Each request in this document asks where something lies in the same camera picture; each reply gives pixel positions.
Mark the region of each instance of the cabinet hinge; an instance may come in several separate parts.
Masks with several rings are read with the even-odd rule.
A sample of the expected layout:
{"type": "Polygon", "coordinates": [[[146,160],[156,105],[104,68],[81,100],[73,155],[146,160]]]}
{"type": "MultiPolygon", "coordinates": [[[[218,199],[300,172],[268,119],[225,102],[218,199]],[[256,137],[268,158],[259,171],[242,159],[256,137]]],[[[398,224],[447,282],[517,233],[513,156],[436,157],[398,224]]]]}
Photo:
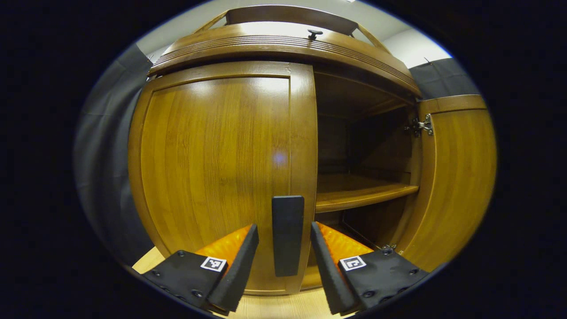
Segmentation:
{"type": "Polygon", "coordinates": [[[416,117],[412,120],[409,126],[404,127],[404,130],[413,131],[413,135],[415,137],[419,137],[421,134],[421,130],[424,129],[427,131],[429,136],[433,136],[433,127],[431,126],[431,114],[425,115],[425,121],[420,122],[419,119],[416,117]]]}

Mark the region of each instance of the screw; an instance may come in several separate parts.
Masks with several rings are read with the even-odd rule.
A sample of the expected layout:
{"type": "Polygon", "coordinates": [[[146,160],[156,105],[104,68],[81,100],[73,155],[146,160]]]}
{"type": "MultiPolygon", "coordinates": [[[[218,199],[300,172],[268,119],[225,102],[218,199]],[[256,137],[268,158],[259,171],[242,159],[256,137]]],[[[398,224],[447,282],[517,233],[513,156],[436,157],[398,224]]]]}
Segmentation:
{"type": "Polygon", "coordinates": [[[191,293],[193,294],[193,296],[195,296],[197,298],[203,297],[203,293],[200,292],[199,290],[191,290],[191,293]]]}

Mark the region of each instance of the white ceiling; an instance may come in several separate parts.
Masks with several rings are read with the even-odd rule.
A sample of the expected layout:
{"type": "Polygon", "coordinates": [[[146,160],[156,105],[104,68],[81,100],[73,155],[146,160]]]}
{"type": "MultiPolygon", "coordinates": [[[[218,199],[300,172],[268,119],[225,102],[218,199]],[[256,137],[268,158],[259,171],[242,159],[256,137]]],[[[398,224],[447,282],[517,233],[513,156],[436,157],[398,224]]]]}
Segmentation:
{"type": "MultiPolygon", "coordinates": [[[[346,0],[212,0],[188,10],[140,38],[136,44],[144,54],[150,54],[171,45],[177,39],[191,34],[218,14],[233,8],[254,5],[294,5],[330,12],[363,25],[378,40],[383,41],[412,27],[362,1],[346,0]]],[[[356,38],[367,41],[354,34],[356,38]]]]}

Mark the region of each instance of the black knob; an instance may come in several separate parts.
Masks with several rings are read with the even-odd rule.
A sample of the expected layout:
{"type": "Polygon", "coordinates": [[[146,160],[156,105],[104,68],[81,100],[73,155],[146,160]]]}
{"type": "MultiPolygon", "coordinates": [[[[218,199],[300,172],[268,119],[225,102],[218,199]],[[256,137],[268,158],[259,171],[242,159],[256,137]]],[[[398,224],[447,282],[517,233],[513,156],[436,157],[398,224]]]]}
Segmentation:
{"type": "Polygon", "coordinates": [[[323,34],[322,31],[318,31],[318,30],[308,30],[308,31],[311,33],[311,35],[309,36],[310,40],[315,40],[315,38],[317,37],[316,35],[323,34]]]}

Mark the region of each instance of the wooden shelf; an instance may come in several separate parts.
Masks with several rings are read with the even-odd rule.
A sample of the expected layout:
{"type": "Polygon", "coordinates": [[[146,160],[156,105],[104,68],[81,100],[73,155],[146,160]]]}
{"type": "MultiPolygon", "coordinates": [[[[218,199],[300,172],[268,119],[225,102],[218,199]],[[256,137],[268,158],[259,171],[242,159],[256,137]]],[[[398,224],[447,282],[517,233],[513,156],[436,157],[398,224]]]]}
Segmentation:
{"type": "Polygon", "coordinates": [[[385,202],[415,193],[418,189],[418,186],[351,174],[320,174],[317,177],[315,213],[385,202]]]}

